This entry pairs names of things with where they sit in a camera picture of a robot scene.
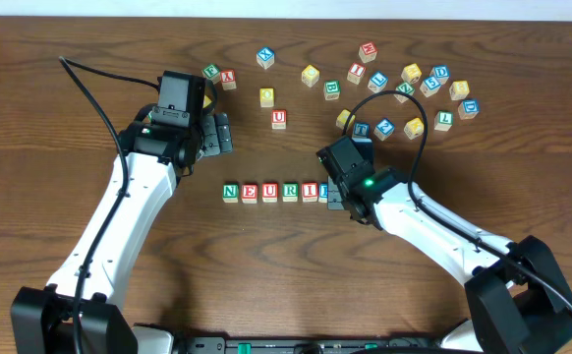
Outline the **blue P block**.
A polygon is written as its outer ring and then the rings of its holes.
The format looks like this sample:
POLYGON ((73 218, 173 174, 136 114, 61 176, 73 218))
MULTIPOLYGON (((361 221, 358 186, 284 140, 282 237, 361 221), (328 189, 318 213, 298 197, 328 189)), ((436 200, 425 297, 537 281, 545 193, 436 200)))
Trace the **blue P block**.
POLYGON ((320 203, 327 203, 328 200, 328 184, 320 183, 318 185, 318 201, 320 203))

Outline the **green R block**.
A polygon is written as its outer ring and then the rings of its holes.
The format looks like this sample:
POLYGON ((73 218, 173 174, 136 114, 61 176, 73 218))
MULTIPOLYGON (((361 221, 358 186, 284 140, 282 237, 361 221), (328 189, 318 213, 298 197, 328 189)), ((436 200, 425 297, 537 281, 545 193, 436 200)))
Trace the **green R block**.
POLYGON ((282 186, 282 201, 284 203, 297 202, 299 200, 299 184, 284 183, 282 186))

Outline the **green N block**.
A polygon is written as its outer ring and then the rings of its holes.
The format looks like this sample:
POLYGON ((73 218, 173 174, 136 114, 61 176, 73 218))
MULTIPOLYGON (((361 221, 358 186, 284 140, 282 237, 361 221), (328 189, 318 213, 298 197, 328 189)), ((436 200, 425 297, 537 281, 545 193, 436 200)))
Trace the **green N block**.
POLYGON ((240 199, 240 190, 237 184, 224 184, 222 189, 224 203, 237 203, 240 199))

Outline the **red E block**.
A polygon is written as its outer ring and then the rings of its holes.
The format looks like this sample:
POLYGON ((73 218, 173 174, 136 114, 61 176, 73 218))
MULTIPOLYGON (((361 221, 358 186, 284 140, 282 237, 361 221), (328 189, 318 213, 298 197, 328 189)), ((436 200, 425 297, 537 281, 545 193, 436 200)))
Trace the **red E block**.
POLYGON ((243 184, 241 187, 241 200, 244 204, 256 204, 258 198, 257 184, 243 184))

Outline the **red U block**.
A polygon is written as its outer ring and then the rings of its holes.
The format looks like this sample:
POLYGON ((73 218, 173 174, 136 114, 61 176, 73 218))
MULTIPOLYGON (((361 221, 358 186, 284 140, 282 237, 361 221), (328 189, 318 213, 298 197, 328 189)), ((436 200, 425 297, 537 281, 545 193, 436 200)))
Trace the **red U block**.
POLYGON ((264 203, 278 202, 279 187, 277 183, 263 183, 261 186, 261 198, 264 203))
POLYGON ((287 111, 274 109, 271 112, 271 128, 273 130, 285 130, 287 128, 287 111))

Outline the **green B block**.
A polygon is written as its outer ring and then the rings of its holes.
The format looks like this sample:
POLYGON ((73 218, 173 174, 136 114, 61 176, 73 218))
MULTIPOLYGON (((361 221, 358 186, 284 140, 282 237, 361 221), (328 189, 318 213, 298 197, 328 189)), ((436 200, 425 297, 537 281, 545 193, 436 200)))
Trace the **green B block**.
POLYGON ((323 84, 323 94, 325 100, 336 100, 340 97, 341 87, 337 80, 326 81, 323 84))

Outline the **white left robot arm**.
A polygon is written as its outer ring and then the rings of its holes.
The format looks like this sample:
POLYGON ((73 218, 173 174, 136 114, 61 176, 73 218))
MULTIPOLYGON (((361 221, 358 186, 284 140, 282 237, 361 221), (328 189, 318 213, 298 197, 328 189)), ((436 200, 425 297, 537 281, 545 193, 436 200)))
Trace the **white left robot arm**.
POLYGON ((229 119, 209 114, 178 128, 134 120, 106 191, 70 256, 42 289, 23 287, 11 307, 20 353, 178 353, 172 331, 129 325, 128 282, 150 227, 173 196, 191 155, 233 149, 229 119))

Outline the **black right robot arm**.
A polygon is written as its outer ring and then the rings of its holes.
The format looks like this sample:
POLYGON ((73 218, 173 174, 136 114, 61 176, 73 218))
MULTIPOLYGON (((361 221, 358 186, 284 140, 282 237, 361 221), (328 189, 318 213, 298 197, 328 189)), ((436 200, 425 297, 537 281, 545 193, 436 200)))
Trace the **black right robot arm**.
POLYGON ((463 286, 471 316, 439 339, 438 350, 555 353, 572 340, 572 291, 545 242, 486 232, 391 168, 324 167, 356 221, 412 244, 463 286))

